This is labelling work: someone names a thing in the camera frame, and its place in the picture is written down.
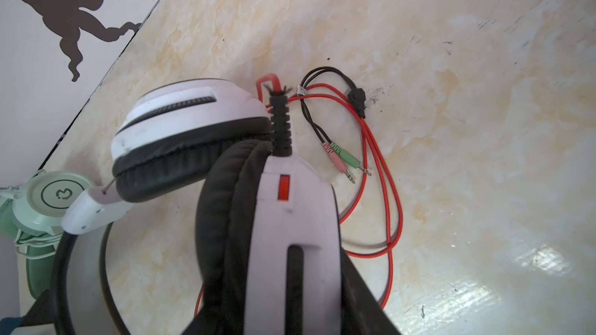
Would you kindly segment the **white black headphones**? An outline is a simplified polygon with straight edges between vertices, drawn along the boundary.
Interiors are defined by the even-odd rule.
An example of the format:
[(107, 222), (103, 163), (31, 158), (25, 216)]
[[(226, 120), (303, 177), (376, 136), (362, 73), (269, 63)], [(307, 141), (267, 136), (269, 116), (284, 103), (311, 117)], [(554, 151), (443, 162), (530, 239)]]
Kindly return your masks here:
[(111, 144), (113, 183), (86, 189), (68, 208), (51, 278), (59, 334), (123, 333), (105, 253), (82, 249), (92, 280), (73, 263), (79, 237), (109, 231), (137, 203), (203, 183), (195, 241), (203, 309), (219, 333), (338, 334), (341, 246), (332, 185), (293, 151), (289, 98), (278, 77), (257, 89), (195, 79), (140, 97)]

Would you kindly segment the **mint green headphones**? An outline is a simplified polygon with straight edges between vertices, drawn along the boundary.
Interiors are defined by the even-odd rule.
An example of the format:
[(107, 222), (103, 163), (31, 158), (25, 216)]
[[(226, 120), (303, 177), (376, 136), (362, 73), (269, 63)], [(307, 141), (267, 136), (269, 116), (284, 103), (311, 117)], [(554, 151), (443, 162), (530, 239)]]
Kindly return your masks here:
[(74, 172), (39, 170), (24, 183), (1, 188), (1, 233), (25, 259), (29, 294), (38, 299), (50, 288), (61, 221), (94, 181)]

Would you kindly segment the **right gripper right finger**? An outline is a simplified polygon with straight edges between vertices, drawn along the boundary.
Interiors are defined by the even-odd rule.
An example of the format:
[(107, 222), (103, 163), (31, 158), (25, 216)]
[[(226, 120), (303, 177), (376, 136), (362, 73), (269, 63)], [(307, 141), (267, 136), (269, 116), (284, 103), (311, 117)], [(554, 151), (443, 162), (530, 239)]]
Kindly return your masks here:
[(341, 251), (341, 334), (400, 335), (345, 251)]

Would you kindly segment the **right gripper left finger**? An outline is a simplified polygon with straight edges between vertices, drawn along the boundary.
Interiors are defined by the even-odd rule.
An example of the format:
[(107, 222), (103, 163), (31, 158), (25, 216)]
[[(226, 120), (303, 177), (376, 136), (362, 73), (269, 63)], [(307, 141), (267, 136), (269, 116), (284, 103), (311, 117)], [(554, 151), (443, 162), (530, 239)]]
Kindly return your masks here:
[(202, 309), (183, 331), (183, 335), (216, 334), (219, 334), (219, 313), (210, 309)]

